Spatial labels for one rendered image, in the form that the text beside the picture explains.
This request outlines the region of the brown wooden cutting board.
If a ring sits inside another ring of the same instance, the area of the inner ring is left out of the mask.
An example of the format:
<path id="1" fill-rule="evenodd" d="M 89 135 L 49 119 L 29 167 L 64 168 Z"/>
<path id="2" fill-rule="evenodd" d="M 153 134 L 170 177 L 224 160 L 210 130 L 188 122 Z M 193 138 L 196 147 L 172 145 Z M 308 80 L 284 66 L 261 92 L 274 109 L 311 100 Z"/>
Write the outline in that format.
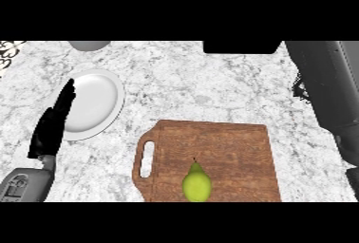
<path id="1" fill-rule="evenodd" d="M 182 180 L 194 163 L 212 180 L 210 201 L 281 200 L 265 125 L 159 121 L 139 139 L 132 170 L 148 202 L 187 200 Z"/>

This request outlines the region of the black appliance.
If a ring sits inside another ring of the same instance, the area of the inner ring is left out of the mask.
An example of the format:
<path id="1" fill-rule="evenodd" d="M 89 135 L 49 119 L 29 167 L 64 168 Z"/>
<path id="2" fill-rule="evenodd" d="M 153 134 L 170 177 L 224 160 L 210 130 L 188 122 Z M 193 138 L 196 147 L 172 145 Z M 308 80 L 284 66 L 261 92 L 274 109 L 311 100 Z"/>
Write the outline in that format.
<path id="1" fill-rule="evenodd" d="M 204 41 L 207 54 L 272 54 L 280 41 Z"/>

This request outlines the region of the green pear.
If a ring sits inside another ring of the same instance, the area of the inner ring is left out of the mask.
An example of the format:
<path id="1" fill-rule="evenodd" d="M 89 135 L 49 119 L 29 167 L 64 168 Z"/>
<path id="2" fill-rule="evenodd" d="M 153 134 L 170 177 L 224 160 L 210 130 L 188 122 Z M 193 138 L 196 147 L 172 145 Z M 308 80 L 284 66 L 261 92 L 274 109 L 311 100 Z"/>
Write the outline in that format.
<path id="1" fill-rule="evenodd" d="M 182 192 L 191 202 L 207 201 L 212 193 L 212 180 L 198 161 L 194 161 L 182 180 Z"/>

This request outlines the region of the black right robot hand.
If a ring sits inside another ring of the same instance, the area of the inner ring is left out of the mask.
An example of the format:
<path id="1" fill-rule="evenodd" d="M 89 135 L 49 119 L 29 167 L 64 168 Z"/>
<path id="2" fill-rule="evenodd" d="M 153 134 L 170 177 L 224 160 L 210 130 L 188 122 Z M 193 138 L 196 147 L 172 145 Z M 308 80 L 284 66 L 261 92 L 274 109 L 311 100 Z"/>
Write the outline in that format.
<path id="1" fill-rule="evenodd" d="M 311 96 L 309 96 L 309 93 L 306 90 L 302 74 L 296 75 L 292 91 L 293 91 L 293 96 L 297 97 L 302 101 L 305 101 L 306 103 L 312 102 Z"/>

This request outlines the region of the grey bowl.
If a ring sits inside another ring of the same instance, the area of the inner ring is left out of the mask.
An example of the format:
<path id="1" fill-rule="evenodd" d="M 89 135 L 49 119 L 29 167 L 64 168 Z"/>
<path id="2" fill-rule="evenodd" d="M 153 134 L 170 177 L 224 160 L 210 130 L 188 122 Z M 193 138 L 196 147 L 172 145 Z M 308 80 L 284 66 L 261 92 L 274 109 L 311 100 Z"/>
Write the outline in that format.
<path id="1" fill-rule="evenodd" d="M 70 45 L 79 51 L 97 51 L 111 44 L 110 41 L 70 41 Z"/>

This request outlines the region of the white oval plate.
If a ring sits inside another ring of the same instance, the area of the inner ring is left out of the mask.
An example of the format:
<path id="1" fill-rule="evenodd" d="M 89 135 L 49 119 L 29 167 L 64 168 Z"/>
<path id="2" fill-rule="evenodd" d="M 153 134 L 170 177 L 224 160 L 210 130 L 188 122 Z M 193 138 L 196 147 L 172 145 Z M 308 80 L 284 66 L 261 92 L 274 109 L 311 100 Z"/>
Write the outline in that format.
<path id="1" fill-rule="evenodd" d="M 125 84 L 119 75 L 91 69 L 71 75 L 76 98 L 66 123 L 64 140 L 97 136 L 113 124 L 125 108 Z"/>

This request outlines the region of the dark grey tiered basket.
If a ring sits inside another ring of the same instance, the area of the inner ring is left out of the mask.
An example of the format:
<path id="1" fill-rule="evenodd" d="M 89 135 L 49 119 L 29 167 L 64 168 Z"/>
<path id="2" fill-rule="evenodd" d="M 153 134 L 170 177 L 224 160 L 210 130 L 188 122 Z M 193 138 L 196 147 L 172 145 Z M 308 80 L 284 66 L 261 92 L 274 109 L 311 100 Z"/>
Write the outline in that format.
<path id="1" fill-rule="evenodd" d="M 359 41 L 286 41 L 320 126 L 336 139 L 359 201 Z"/>

